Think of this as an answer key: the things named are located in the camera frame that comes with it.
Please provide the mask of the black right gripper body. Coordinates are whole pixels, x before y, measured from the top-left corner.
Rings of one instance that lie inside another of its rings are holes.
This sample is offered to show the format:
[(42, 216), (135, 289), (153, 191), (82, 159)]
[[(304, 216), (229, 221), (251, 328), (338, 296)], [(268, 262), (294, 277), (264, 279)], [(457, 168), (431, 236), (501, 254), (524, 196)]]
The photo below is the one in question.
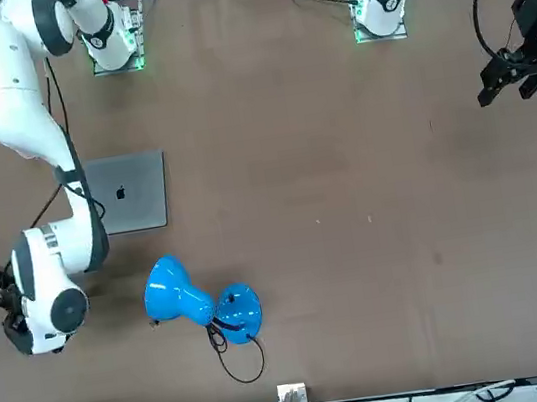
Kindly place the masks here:
[(22, 295), (15, 283), (0, 289), (0, 308), (5, 310), (6, 316), (3, 327), (9, 330), (26, 328), (25, 315), (23, 314)]

